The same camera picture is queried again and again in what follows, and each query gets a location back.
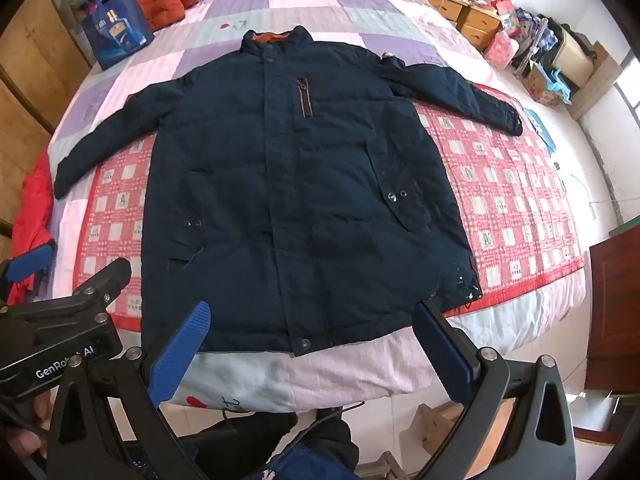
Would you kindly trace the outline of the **red garment at bedside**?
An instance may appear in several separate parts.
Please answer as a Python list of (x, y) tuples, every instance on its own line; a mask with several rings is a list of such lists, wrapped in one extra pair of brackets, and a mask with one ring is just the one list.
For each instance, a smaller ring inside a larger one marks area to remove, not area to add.
[[(53, 191), (48, 150), (43, 148), (22, 185), (20, 208), (13, 222), (10, 259), (23, 255), (42, 244), (50, 244), (55, 250), (55, 241), (48, 231), (52, 214)], [(50, 266), (19, 283), (8, 283), (1, 273), (4, 300), (9, 306), (24, 304), (27, 298), (38, 292), (40, 282)]]

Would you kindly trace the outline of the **blue blanket controller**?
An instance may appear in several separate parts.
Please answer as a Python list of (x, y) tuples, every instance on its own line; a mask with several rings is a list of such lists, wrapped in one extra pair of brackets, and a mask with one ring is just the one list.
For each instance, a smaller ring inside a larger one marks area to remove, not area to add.
[(538, 138), (542, 142), (544, 142), (544, 145), (546, 146), (549, 155), (553, 155), (556, 151), (556, 145), (552, 140), (552, 137), (548, 133), (548, 130), (544, 126), (544, 123), (542, 122), (540, 117), (533, 110), (530, 110), (529, 108), (526, 108), (525, 114), (529, 122), (532, 124), (534, 130), (536, 131)]

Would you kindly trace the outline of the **purple pink patchwork quilt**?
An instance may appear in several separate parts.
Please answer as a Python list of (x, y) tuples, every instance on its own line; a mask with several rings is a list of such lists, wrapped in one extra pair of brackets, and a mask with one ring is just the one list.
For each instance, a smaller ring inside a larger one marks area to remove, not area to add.
[[(284, 32), (303, 26), (317, 40), (341, 41), (409, 64), (453, 67), (486, 92), (504, 97), (488, 63), (423, 0), (205, 0), (181, 22), (156, 35), (149, 47), (109, 70), (94, 68), (74, 95), (48, 147), (57, 165), (70, 149), (130, 93), (177, 78), (239, 47), (249, 29)], [(58, 254), (50, 281), (55, 296), (77, 286), (72, 278), (94, 171), (53, 209)], [(480, 346), (509, 352), (535, 338), (508, 330), (515, 316), (505, 304), (482, 325), (450, 322)], [(212, 353), (199, 356), (175, 394), (179, 405), (230, 411), (292, 412), (352, 404), (431, 387), (434, 370), (411, 330), (360, 344), (290, 356), (286, 353)]]

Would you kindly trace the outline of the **pink bag by nightstand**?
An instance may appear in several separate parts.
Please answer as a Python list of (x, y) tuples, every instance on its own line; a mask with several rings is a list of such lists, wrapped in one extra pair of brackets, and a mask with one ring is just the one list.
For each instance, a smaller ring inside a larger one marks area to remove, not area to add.
[(500, 30), (484, 51), (485, 60), (496, 70), (505, 70), (518, 52), (518, 42)]

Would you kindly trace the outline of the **cardboard box on floor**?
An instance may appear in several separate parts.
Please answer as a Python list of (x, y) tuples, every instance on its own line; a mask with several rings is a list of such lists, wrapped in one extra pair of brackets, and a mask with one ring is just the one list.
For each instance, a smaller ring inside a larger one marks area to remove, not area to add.
[(559, 92), (547, 89), (546, 73), (537, 64), (530, 63), (527, 74), (522, 79), (524, 88), (537, 103), (555, 106), (562, 102)]

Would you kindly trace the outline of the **blue gift bag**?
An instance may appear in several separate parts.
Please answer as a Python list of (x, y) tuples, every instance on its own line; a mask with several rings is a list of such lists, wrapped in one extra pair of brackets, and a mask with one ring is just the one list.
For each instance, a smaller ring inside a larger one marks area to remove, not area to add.
[(138, 0), (85, 0), (81, 25), (102, 70), (147, 47), (154, 32)]

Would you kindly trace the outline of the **dark navy winter jacket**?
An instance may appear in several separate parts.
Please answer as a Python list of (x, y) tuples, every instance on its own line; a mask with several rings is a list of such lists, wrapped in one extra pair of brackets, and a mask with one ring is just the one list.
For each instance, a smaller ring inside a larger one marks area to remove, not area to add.
[(455, 70), (303, 27), (152, 84), (58, 164), (56, 197), (154, 132), (141, 248), (144, 341), (199, 301), (207, 351), (296, 356), (382, 337), (413, 308), (480, 296), (472, 249), (416, 102), (510, 136), (514, 107)]

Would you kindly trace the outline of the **wooden wardrobe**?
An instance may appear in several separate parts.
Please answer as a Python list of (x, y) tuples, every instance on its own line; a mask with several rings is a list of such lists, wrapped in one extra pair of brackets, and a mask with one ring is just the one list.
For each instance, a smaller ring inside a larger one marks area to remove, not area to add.
[(53, 0), (24, 0), (1, 33), (1, 255), (21, 189), (90, 70)]

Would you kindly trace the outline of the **clutter pile in corner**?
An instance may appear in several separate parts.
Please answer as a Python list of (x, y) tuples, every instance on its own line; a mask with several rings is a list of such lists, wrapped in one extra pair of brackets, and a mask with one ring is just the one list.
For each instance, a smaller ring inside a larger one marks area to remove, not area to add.
[(562, 102), (570, 104), (608, 54), (598, 42), (593, 44), (554, 18), (522, 8), (515, 10), (515, 18), (518, 28), (513, 39), (518, 42), (518, 52), (511, 66), (523, 79), (529, 64), (537, 64), (546, 73), (547, 89), (559, 92)]

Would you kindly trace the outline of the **wooden nightstand with drawers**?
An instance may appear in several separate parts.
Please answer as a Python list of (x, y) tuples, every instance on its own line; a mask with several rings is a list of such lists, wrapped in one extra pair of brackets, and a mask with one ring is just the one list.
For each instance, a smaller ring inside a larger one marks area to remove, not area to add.
[(500, 18), (495, 12), (485, 10), (469, 1), (428, 0), (428, 2), (479, 51), (484, 51), (501, 29)]

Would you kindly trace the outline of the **red checkered electric blanket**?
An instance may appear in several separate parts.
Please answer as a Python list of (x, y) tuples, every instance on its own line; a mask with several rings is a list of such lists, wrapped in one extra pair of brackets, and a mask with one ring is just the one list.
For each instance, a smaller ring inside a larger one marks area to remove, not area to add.
[[(414, 106), (437, 145), (477, 263), (483, 296), (457, 308), (479, 326), (505, 304), (506, 327), (535, 336), (585, 296), (584, 257), (559, 171), (534, 128), (505, 136), (427, 103)], [(72, 278), (79, 285), (117, 257), (131, 280), (108, 308), (119, 328), (139, 330), (146, 182), (155, 142), (148, 134), (96, 167)]]

